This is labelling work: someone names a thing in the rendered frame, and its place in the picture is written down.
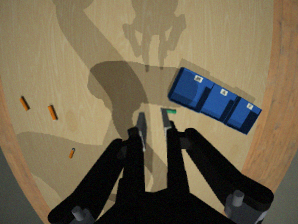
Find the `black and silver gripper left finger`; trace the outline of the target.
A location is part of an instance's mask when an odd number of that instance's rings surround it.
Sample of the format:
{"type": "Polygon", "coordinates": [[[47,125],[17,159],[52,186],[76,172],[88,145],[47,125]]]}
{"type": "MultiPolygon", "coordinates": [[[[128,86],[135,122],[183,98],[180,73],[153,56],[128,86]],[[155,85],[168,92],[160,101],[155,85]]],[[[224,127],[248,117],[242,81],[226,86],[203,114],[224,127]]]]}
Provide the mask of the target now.
{"type": "Polygon", "coordinates": [[[110,224],[139,224],[139,191],[145,191],[143,151],[147,124],[144,112],[139,112],[136,126],[127,132],[129,138],[125,141],[114,139],[74,192],[50,211],[48,221],[51,224],[93,224],[123,167],[110,224]]]}

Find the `blue three-compartment bin rack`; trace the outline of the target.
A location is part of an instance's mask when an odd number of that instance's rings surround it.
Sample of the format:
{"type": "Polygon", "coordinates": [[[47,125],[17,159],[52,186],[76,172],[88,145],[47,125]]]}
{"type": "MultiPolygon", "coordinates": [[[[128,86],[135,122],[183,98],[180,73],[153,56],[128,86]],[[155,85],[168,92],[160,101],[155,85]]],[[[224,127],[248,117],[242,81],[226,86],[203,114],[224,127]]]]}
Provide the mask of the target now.
{"type": "Polygon", "coordinates": [[[226,126],[245,135],[262,111],[242,97],[183,67],[180,68],[167,97],[171,102],[227,124],[226,126]]]}

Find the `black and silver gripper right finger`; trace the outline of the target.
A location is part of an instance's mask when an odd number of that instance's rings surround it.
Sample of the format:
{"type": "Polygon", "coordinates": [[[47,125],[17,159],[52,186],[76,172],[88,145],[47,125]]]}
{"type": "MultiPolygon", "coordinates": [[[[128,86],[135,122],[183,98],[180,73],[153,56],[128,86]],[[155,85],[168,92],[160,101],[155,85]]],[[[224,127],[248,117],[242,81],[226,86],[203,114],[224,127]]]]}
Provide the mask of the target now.
{"type": "Polygon", "coordinates": [[[227,217],[236,224],[261,224],[273,192],[243,175],[196,129],[179,132],[167,110],[161,109],[167,137],[167,224],[195,224],[182,149],[186,149],[227,217]]]}

